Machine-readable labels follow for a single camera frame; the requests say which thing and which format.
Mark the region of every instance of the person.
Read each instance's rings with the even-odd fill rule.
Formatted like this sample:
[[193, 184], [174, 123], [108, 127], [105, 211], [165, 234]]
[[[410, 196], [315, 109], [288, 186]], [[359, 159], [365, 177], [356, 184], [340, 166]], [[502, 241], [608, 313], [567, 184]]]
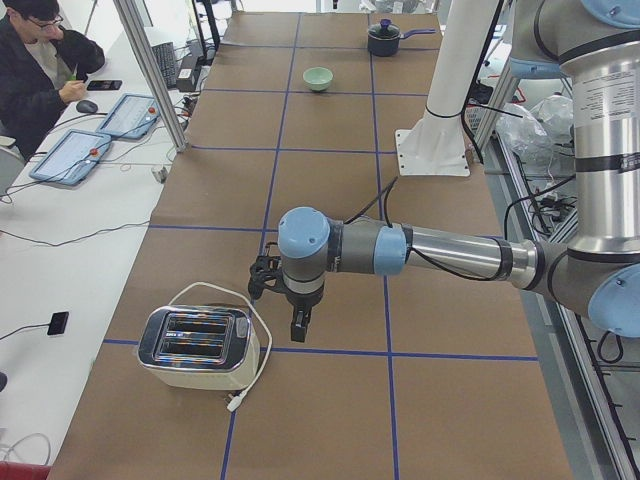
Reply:
[[66, 106], [86, 95], [88, 73], [104, 52], [60, 25], [57, 0], [3, 0], [0, 20], [0, 122], [27, 160]]

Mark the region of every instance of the brown table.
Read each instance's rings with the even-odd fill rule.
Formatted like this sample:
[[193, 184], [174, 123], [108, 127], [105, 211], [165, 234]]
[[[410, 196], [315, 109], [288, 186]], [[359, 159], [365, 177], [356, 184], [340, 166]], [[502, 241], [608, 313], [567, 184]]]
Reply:
[[[256, 307], [274, 351], [234, 414], [225, 392], [171, 388], [137, 363], [148, 315], [181, 288], [245, 291], [288, 209], [348, 218], [397, 174], [394, 131], [422, 116], [441, 37], [371, 58], [378, 18], [234, 16], [50, 479], [571, 478], [506, 284], [411, 267], [388, 279], [330, 274], [304, 344], [288, 338], [285, 298], [265, 292]], [[334, 71], [328, 92], [305, 89], [311, 65]], [[471, 171], [400, 178], [392, 220], [499, 234], [482, 168]], [[231, 300], [196, 289], [182, 301]]]

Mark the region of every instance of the black jacket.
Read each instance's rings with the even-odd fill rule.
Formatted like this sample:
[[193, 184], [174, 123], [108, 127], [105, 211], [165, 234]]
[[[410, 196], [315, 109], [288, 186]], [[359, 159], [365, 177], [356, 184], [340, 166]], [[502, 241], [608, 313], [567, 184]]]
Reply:
[[[58, 55], [78, 80], [104, 65], [104, 52], [81, 33], [65, 30], [52, 40]], [[26, 159], [53, 128], [66, 105], [58, 91], [20, 40], [9, 17], [0, 20], [0, 121], [16, 139]]]

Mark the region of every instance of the pot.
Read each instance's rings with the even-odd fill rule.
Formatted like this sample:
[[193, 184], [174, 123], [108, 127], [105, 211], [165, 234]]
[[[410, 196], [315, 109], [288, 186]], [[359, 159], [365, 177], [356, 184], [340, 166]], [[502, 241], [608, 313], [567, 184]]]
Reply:
[[397, 25], [391, 23], [388, 18], [383, 18], [380, 23], [369, 27], [367, 50], [376, 57], [390, 57], [398, 51], [400, 40], [409, 38], [411, 35], [425, 33], [436, 33], [436, 30], [434, 28], [418, 28], [401, 33]]

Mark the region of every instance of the pot lid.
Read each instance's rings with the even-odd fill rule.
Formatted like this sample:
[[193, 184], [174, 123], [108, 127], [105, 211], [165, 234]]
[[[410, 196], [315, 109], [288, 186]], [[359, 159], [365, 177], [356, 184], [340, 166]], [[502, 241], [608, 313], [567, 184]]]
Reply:
[[375, 23], [369, 27], [369, 35], [374, 38], [389, 40], [400, 36], [400, 29], [391, 23], [388, 18], [383, 18], [380, 23]]

